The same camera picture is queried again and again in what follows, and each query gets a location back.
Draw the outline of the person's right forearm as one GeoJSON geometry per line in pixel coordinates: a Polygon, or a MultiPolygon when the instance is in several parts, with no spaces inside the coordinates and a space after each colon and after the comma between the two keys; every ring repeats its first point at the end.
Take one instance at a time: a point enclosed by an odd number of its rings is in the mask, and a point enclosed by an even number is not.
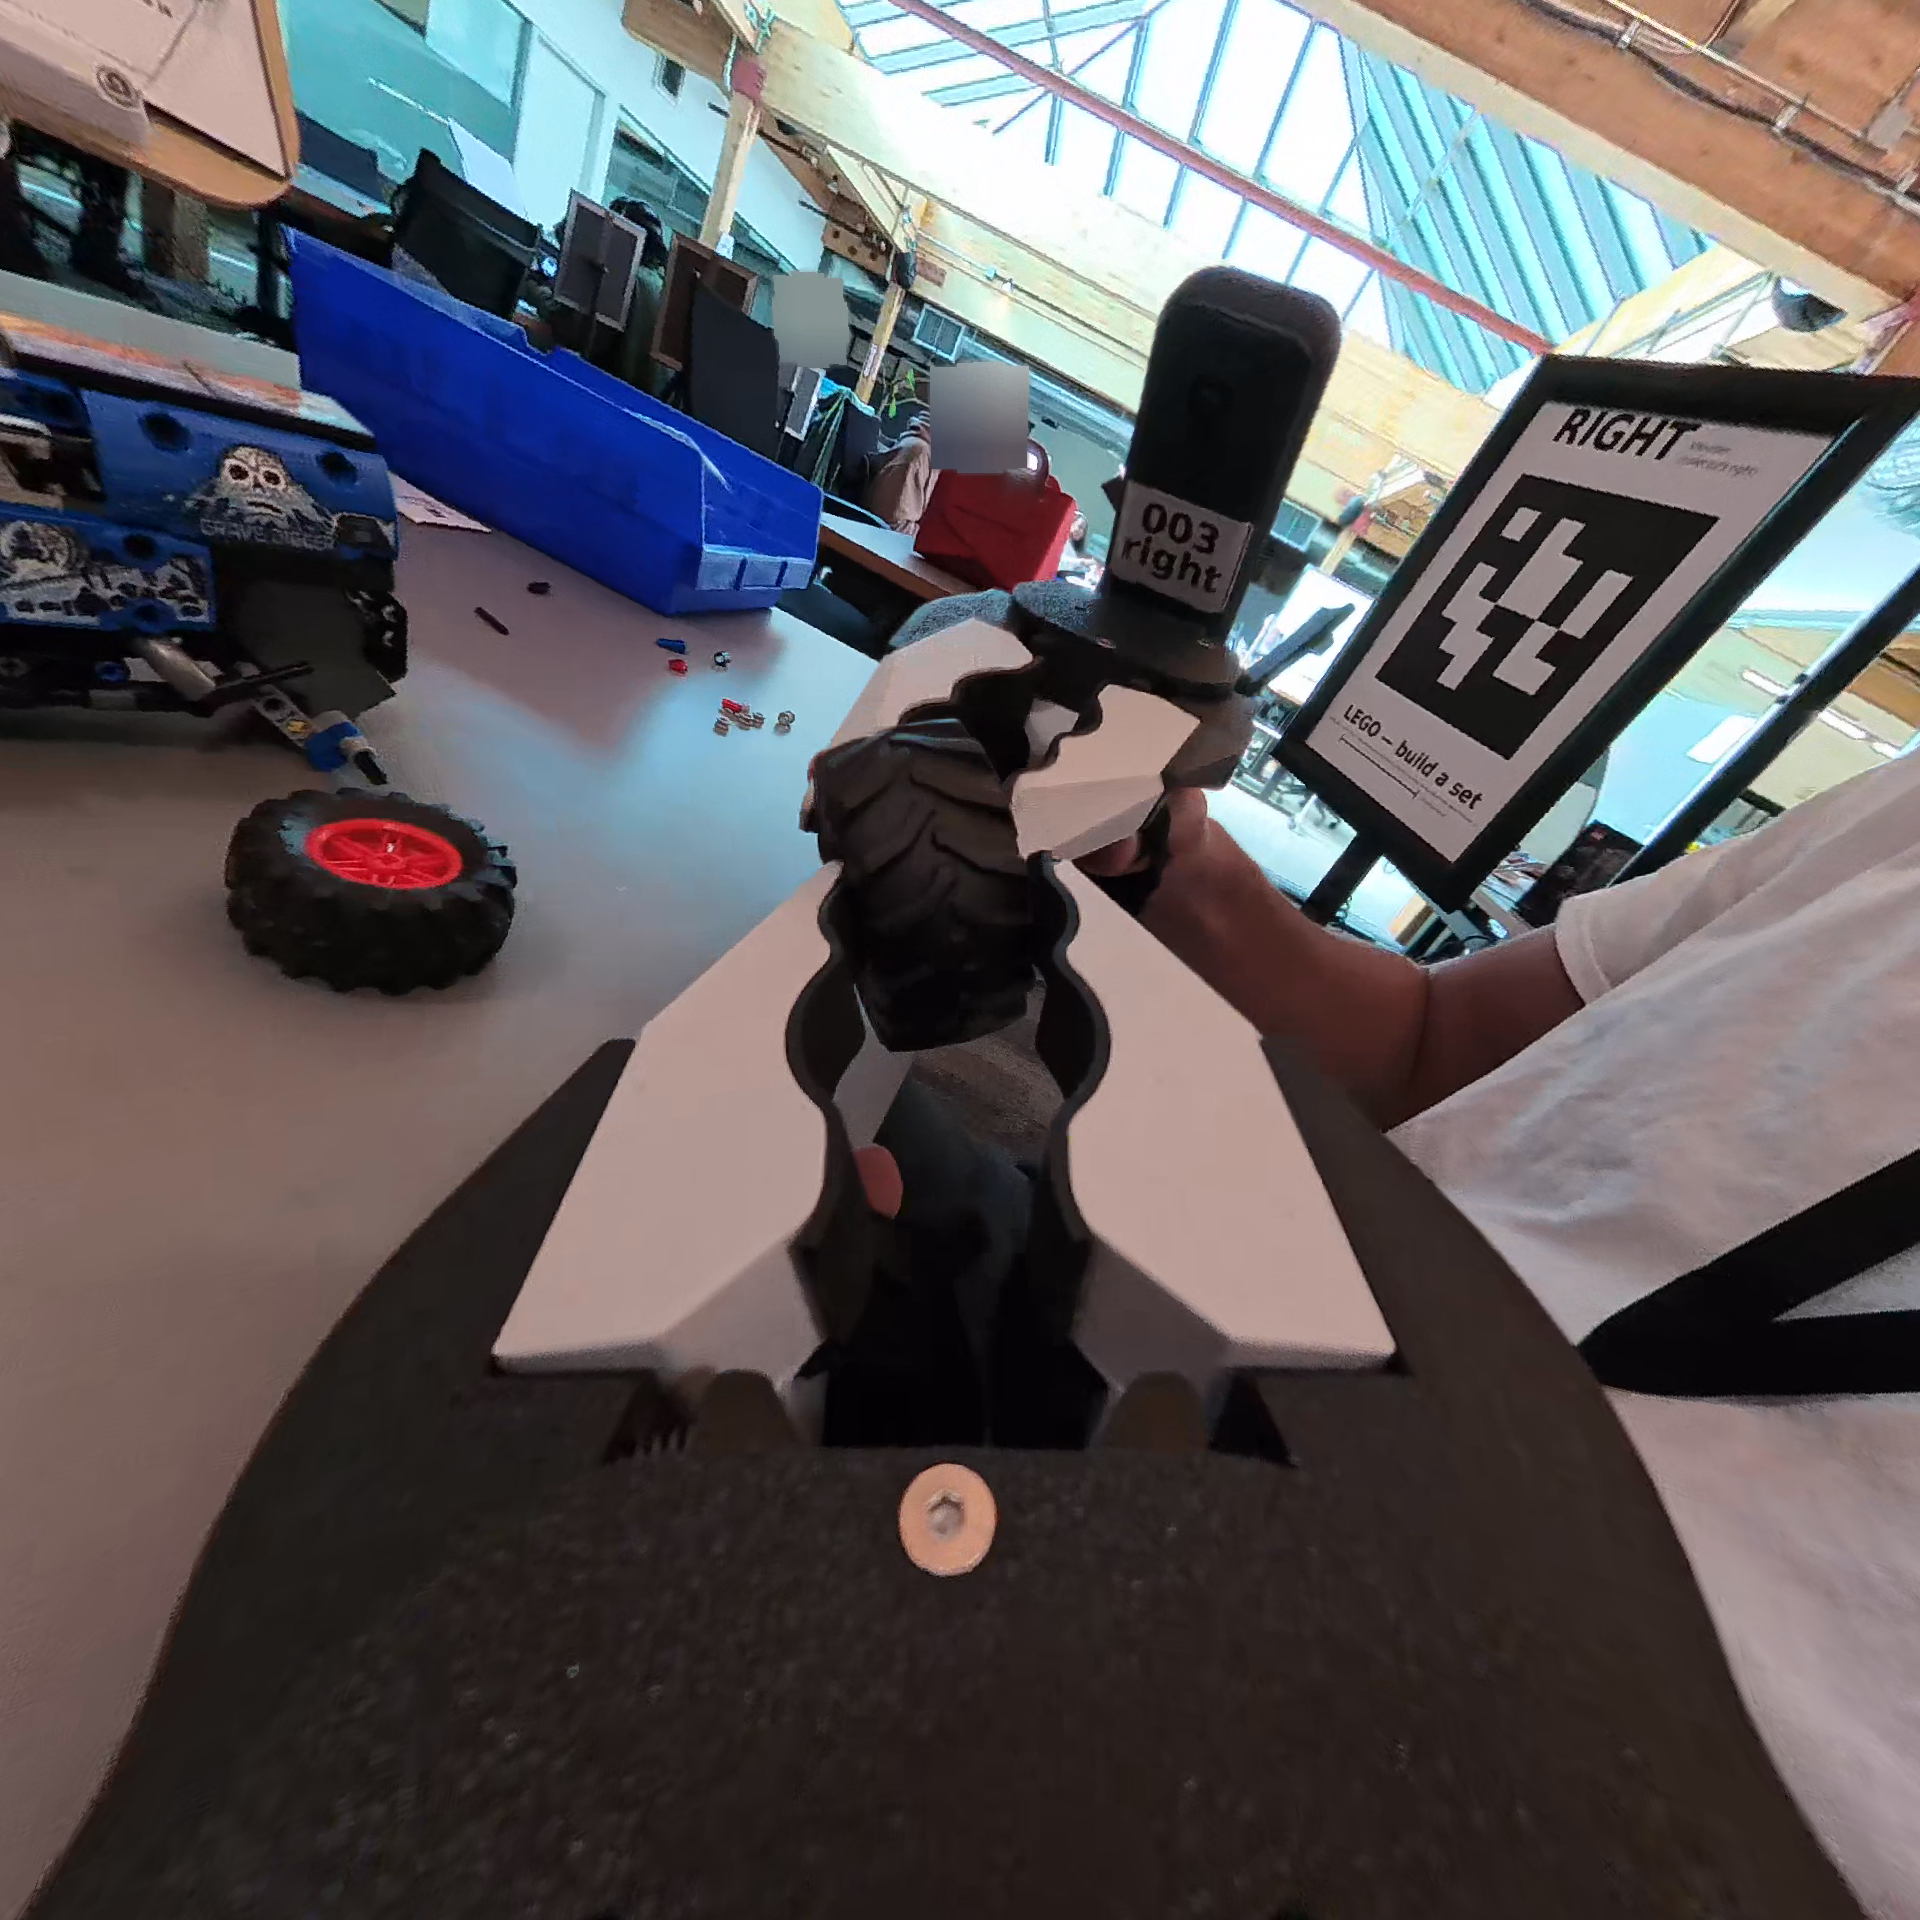
{"type": "Polygon", "coordinates": [[[1309,1054],[1382,1131],[1493,1077],[1583,1009],[1549,931],[1425,966],[1285,900],[1299,931],[1278,952],[1199,978],[1265,1038],[1309,1054]]]}

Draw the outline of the scattered small toy pieces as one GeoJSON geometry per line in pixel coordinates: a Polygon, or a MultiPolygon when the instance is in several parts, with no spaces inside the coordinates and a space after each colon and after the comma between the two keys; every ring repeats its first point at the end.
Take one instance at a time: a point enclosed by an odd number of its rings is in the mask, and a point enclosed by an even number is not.
{"type": "Polygon", "coordinates": [[[463,670],[588,745],[610,746],[685,688],[742,691],[798,625],[784,613],[675,618],[579,580],[472,603],[463,670]]]}

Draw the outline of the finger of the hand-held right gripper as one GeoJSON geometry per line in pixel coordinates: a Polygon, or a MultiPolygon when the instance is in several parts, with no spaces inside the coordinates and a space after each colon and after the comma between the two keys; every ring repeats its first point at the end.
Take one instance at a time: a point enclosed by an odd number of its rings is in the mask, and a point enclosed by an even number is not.
{"type": "Polygon", "coordinates": [[[981,606],[881,660],[827,748],[827,778],[894,732],[976,755],[995,782],[1109,782],[1098,644],[1020,603],[981,606]]]}
{"type": "Polygon", "coordinates": [[[1039,703],[1024,722],[1028,764],[1011,788],[1020,857],[1081,860],[1135,836],[1199,728],[1188,709],[1137,688],[1106,688],[1087,715],[1039,703]]]}

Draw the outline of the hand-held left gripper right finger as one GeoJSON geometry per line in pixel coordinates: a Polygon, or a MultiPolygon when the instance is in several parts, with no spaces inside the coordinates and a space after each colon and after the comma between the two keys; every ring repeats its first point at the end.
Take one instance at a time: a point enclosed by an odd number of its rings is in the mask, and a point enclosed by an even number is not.
{"type": "Polygon", "coordinates": [[[1103,1391],[1096,1432],[1173,1399],[1208,1437],[1244,1381],[1397,1359],[1254,1029],[1068,860],[1036,859],[1036,1048],[1060,1105],[1031,1225],[1050,1347],[1103,1391]]]}

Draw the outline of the blue toy monster truck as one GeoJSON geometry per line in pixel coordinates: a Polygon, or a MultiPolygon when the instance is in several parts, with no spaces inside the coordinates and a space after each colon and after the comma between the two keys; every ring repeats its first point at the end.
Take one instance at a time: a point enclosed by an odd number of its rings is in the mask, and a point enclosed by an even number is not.
{"type": "Polygon", "coordinates": [[[385,788],[410,666],[372,434],[300,387],[4,311],[3,709],[257,716],[385,788]]]}

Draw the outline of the black toy wheel red rim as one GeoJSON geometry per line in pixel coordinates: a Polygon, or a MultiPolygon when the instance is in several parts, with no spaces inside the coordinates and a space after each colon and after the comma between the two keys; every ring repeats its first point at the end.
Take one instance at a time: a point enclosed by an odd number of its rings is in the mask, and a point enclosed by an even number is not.
{"type": "Polygon", "coordinates": [[[839,871],[832,925],[888,1051],[972,1044],[1024,1018],[1043,976],[1041,885],[1006,782],[960,721],[827,751],[802,820],[839,871]]]}
{"type": "Polygon", "coordinates": [[[477,823],[389,788],[260,802],[224,854],[224,909],[253,959],[336,995],[445,992],[489,971],[517,921],[517,866],[477,823]]]}

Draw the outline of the blue plastic bin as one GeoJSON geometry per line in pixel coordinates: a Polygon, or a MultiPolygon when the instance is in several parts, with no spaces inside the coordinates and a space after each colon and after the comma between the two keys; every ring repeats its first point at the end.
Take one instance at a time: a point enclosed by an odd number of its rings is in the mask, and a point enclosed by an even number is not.
{"type": "Polygon", "coordinates": [[[309,390],[447,507],[651,610],[763,613],[804,589],[822,493],[579,354],[295,233],[309,390]]]}

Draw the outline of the wooden background table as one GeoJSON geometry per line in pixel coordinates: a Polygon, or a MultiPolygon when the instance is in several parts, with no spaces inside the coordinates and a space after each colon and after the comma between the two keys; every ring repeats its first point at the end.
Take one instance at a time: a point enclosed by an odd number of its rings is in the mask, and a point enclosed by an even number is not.
{"type": "Polygon", "coordinates": [[[820,561],[882,582],[913,605],[968,597],[976,589],[932,565],[913,537],[886,524],[868,524],[832,510],[820,520],[820,561]]]}

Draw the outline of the person's white shirt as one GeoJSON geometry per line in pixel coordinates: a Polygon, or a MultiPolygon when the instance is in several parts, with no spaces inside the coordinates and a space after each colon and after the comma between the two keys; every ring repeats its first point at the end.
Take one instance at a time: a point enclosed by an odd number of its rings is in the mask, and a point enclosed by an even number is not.
{"type": "MultiPolygon", "coordinates": [[[[1917,755],[1571,900],[1580,1009],[1392,1133],[1568,1340],[1917,1151],[1917,755]]],[[[1917,1395],[1613,1392],[1759,1733],[1917,1917],[1917,1395]]]]}

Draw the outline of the red tote bag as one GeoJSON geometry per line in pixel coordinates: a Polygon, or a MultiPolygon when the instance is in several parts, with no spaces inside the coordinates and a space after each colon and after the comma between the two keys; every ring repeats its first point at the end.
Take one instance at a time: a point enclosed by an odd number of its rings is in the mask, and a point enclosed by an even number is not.
{"type": "Polygon", "coordinates": [[[1079,520],[1050,473],[938,470],[915,552],[972,589],[1012,593],[1059,577],[1079,520]]]}

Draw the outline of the person's right hand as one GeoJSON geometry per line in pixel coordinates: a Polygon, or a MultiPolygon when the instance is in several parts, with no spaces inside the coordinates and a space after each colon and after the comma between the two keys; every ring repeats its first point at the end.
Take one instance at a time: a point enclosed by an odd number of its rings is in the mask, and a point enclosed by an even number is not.
{"type": "Polygon", "coordinates": [[[1261,952],[1280,952],[1301,929],[1285,896],[1215,820],[1202,788],[1168,788],[1138,831],[1079,857],[1074,866],[1208,978],[1224,978],[1261,952]]]}

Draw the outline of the black framed sign on stand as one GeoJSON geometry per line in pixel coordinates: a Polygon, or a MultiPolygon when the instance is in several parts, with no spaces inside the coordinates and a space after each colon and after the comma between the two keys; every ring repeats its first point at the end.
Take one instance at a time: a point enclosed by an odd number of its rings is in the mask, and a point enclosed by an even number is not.
{"type": "Polygon", "coordinates": [[[1917,421],[1914,376],[1553,354],[1319,678],[1278,762],[1463,909],[1917,421]]]}

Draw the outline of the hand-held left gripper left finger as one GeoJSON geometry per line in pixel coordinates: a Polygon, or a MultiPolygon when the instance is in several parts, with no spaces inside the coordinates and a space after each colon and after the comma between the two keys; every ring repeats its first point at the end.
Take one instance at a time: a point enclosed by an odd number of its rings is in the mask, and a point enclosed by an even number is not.
{"type": "Polygon", "coordinates": [[[758,1374],[820,1441],[804,1236],[835,1153],[877,1140],[908,1071],[839,973],[840,877],[808,877],[641,1031],[493,1342],[505,1374],[758,1374]]]}

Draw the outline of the printed instruction sheet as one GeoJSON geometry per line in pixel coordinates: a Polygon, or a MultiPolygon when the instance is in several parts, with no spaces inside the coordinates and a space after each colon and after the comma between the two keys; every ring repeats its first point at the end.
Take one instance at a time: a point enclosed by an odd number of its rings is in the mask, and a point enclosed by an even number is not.
{"type": "Polygon", "coordinates": [[[265,171],[286,161],[249,2],[6,2],[3,88],[38,126],[142,149],[167,117],[265,171]]]}

